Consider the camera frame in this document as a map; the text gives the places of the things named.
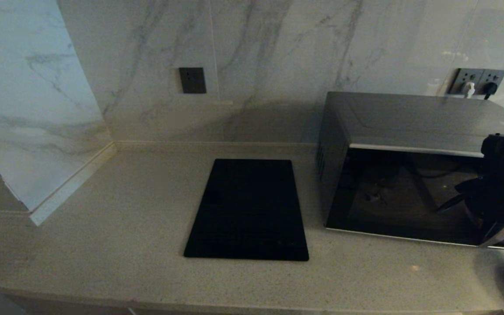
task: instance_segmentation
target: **dark wall switch plate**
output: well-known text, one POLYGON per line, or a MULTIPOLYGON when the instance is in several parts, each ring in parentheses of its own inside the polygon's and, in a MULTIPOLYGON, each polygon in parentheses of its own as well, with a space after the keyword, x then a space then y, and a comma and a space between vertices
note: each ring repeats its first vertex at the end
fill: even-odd
POLYGON ((207 93, 203 68, 180 68, 180 81, 184 94, 207 93))

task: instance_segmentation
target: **microwave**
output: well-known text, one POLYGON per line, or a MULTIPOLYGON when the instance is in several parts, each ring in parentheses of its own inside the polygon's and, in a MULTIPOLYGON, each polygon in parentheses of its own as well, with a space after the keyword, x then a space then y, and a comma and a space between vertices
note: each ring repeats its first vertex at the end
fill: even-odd
POLYGON ((325 227, 504 249, 504 227, 464 202, 437 212, 478 177, 492 133, 504 134, 504 108, 489 100, 329 92, 316 151, 325 227))

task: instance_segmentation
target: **beige speckled countertop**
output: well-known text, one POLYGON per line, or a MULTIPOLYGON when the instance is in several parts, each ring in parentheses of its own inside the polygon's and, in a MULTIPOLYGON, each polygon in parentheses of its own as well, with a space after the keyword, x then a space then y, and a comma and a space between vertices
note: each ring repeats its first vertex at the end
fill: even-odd
POLYGON ((504 251, 324 229, 312 146, 120 149, 41 227, 0 226, 0 292, 188 311, 504 310, 504 251), (216 158, 292 160, 310 261, 182 256, 216 158))

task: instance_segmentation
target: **marble wall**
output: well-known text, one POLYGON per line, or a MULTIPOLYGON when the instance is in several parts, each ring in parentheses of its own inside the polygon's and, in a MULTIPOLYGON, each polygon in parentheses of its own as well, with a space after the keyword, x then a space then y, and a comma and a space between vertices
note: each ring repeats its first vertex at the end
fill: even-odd
POLYGON ((58 2, 114 140, 315 142, 328 91, 444 95, 456 68, 504 69, 504 0, 58 2), (182 94, 182 66, 207 94, 182 94))
POLYGON ((0 0, 0 174, 35 209, 112 138, 54 0, 0 0))

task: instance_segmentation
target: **electrical socket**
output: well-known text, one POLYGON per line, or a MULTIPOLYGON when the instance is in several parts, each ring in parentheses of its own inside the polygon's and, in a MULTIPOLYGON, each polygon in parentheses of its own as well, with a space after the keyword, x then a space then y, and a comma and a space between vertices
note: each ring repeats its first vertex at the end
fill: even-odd
POLYGON ((203 68, 179 68, 180 82, 184 94, 205 94, 206 78, 203 74, 203 68))
POLYGON ((464 84, 468 82, 478 84, 482 78, 483 72, 483 69, 460 68, 454 78, 454 81, 452 82, 452 85, 450 86, 450 90, 448 90, 448 93, 464 95, 464 84))
POLYGON ((474 87, 476 89, 475 94, 485 94, 486 92, 484 91, 484 88, 487 84, 493 82, 496 83, 497 85, 500 85, 503 78, 504 78, 504 70, 484 69, 482 78, 480 79, 479 82, 476 83, 476 87, 474 87))

